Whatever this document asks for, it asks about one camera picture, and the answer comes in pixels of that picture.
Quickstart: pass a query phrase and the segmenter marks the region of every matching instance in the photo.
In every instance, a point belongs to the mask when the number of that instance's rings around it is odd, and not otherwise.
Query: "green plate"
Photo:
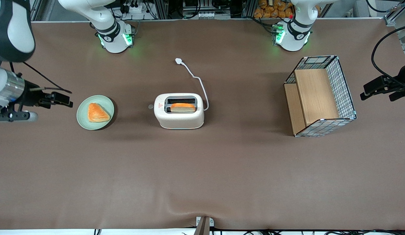
[[[108,122],[89,122],[88,120],[88,107],[90,103],[99,104],[107,113],[110,115],[110,120]],[[97,130],[106,126],[114,115],[114,104],[106,96],[103,95],[94,95],[86,100],[84,100],[77,108],[76,119],[77,123],[86,130]]]

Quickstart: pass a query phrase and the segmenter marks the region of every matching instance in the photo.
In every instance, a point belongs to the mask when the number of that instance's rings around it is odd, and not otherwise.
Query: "white toaster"
[[[195,112],[172,113],[170,107],[175,103],[193,104]],[[160,125],[166,129],[196,129],[204,124],[203,100],[194,93],[161,94],[154,101],[153,110]]]

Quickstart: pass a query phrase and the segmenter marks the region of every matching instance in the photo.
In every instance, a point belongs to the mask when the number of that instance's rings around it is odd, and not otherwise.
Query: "bread roll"
[[[322,8],[319,5],[316,5],[316,9],[317,9],[317,15],[320,15],[320,13],[322,12]]]
[[[278,9],[280,6],[284,5],[281,0],[274,0],[274,9]]]
[[[291,8],[285,9],[285,17],[289,18],[291,15],[293,15],[292,9]]]
[[[195,112],[195,106],[193,104],[176,103],[171,105],[172,113],[187,113]]]
[[[258,3],[261,9],[265,9],[268,6],[267,0],[259,0]]]
[[[267,6],[266,8],[265,8],[265,13],[272,13],[272,12],[274,12],[274,7],[273,6]]]
[[[90,103],[88,106],[88,120],[89,122],[108,122],[110,115],[99,104]]]
[[[264,10],[258,8],[258,9],[255,10],[255,13],[253,14],[253,17],[262,18],[263,14],[264,14]]]
[[[281,3],[281,5],[278,7],[278,10],[285,10],[285,3]]]
[[[278,12],[278,17],[281,17],[281,18],[285,18],[285,12],[283,12],[283,11],[279,11]]]
[[[276,18],[277,16],[278,16],[278,10],[276,9],[271,13],[271,18]]]

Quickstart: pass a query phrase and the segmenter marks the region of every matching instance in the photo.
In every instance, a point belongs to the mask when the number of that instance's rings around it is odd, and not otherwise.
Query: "brown tablecloth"
[[[359,97],[380,75],[371,51],[392,29],[318,20],[309,43],[286,52],[253,21],[145,22],[134,48],[112,55],[86,23],[34,23],[29,64],[72,90],[75,105],[0,123],[0,229],[189,227],[200,215],[223,229],[405,229],[405,98]],[[358,120],[295,138],[282,84],[308,55],[340,57]],[[177,57],[207,89],[197,130],[162,129],[148,109],[162,93],[202,95]],[[405,65],[395,35],[376,62],[392,75]],[[91,95],[118,107],[102,131],[76,122]]]

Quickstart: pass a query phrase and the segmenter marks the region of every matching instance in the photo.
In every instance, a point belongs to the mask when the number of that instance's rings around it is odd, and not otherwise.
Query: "wooden board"
[[[294,135],[296,135],[298,132],[306,128],[297,84],[287,83],[283,85],[283,88],[285,90],[286,102],[288,104],[292,132],[294,133]]]
[[[306,126],[319,119],[339,118],[325,69],[295,70],[295,80]]]

